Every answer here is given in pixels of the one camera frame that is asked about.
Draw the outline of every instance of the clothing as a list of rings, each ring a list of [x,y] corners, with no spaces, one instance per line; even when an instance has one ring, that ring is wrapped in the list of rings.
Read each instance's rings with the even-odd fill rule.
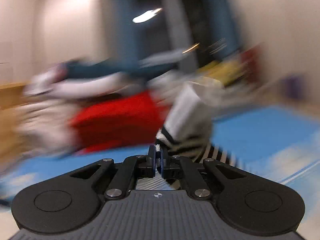
[[[31,97],[42,95],[51,91],[51,84],[56,81],[59,75],[59,66],[50,68],[47,72],[34,76],[30,84],[23,90],[25,96]]]
[[[183,83],[192,78],[194,78],[194,76],[184,75],[179,71],[170,70],[150,80],[147,83],[147,87],[154,101],[160,105],[172,106],[182,90]]]
[[[247,93],[245,89],[246,96],[241,97],[237,89],[224,89],[219,81],[207,77],[185,82],[156,135],[156,144],[167,147],[169,155],[186,156],[197,163],[210,156],[231,163],[230,156],[211,147],[212,119],[250,105],[254,95]]]
[[[68,121],[79,111],[75,104],[48,100],[16,108],[21,119],[18,134],[34,155],[70,154],[78,147],[76,134]]]
[[[195,90],[195,84],[185,82],[173,104],[157,141],[168,148],[169,155],[182,155],[201,162],[210,148],[212,132],[211,110]]]
[[[208,20],[212,45],[210,54],[217,60],[224,60],[241,48],[241,40],[232,17],[228,0],[203,0],[209,12]]]
[[[117,72],[98,79],[61,81],[52,84],[52,90],[47,95],[53,98],[82,99],[121,94],[121,90],[128,94],[130,91],[135,92],[130,89],[130,85],[135,84],[130,83],[125,73]]]
[[[152,67],[140,67],[138,64],[122,64],[111,59],[91,65],[72,61],[65,63],[64,66],[67,69],[66,79],[95,79],[123,72],[133,80],[142,79],[145,82],[176,67],[175,64],[163,64],[162,62]]]
[[[157,65],[165,65],[170,63],[180,62],[190,56],[190,52],[183,53],[188,49],[175,49],[172,51],[165,51],[153,54],[143,60],[139,61],[141,67],[150,67]]]
[[[248,83],[260,85],[261,80],[261,65],[260,65],[261,47],[255,46],[241,53],[241,61],[247,68],[246,80]]]
[[[199,69],[206,77],[219,80],[225,87],[242,78],[245,70],[236,60],[225,60],[217,64],[215,61]]]
[[[162,125],[148,91],[90,106],[71,121],[85,152],[151,144]]]

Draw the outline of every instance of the white wall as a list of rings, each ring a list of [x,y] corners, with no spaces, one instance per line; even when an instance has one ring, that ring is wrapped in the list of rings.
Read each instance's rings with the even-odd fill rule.
[[[45,0],[42,30],[49,64],[108,57],[100,0]]]
[[[246,46],[263,42],[267,81],[306,74],[308,99],[320,103],[320,0],[232,0]]]
[[[102,18],[103,18],[103,30],[107,41],[107,51],[108,57],[117,56],[116,48],[116,19],[115,19],[115,8],[113,6],[112,0],[100,0],[102,7]]]
[[[27,81],[35,72],[33,32],[38,0],[0,0],[0,83]]]

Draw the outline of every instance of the white cloth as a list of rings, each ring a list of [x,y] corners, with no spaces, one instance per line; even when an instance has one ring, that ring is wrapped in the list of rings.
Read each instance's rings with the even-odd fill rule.
[[[29,85],[23,91],[25,96],[36,96],[48,93],[51,90],[51,84],[57,77],[59,66],[50,68],[46,73],[34,76]]]
[[[171,51],[165,51],[153,54],[143,60],[139,61],[141,67],[150,67],[150,66],[157,66],[162,64],[168,63],[177,63],[186,57],[190,56],[190,53],[186,52],[186,49],[175,49]]]
[[[211,147],[212,119],[250,104],[254,94],[248,96],[249,90],[242,90],[244,96],[239,96],[241,87],[226,92],[219,81],[210,78],[185,82],[156,135],[157,143],[165,145],[170,155],[183,155],[195,162],[215,155],[231,164],[231,155],[218,154]]]
[[[184,75],[177,70],[170,70],[154,79],[151,79],[147,87],[152,98],[163,105],[172,105],[180,94],[185,81],[194,78]]]
[[[47,94],[53,98],[82,99],[118,93],[130,85],[127,75],[117,72],[102,78],[87,80],[65,80],[52,84]]]
[[[77,105],[61,100],[17,107],[22,121],[17,132],[28,139],[35,155],[69,154],[78,144],[68,122],[79,110]]]
[[[57,68],[35,76],[31,84],[26,86],[24,95],[45,95],[49,98],[85,99],[118,93],[125,97],[143,91],[139,82],[131,81],[126,73],[117,72],[96,79],[64,80],[52,83],[57,76]]]

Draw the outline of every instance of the teal cloth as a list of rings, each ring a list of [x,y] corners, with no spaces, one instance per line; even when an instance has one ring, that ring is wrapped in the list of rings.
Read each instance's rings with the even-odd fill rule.
[[[213,56],[217,60],[223,60],[241,48],[241,40],[236,22],[232,17],[231,7],[228,0],[203,0],[208,14],[212,43],[216,52]]]
[[[135,64],[124,65],[110,59],[93,65],[73,60],[64,63],[64,65],[67,68],[66,79],[93,79],[108,76],[116,72],[126,72],[134,79],[149,81],[176,68],[176,64],[162,64],[140,68]]]

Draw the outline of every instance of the yellow cloth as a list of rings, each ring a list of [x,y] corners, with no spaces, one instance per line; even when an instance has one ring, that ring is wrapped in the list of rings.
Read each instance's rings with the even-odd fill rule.
[[[215,61],[199,69],[206,77],[219,80],[224,86],[232,83],[244,75],[244,71],[238,61],[223,61],[216,64]]]

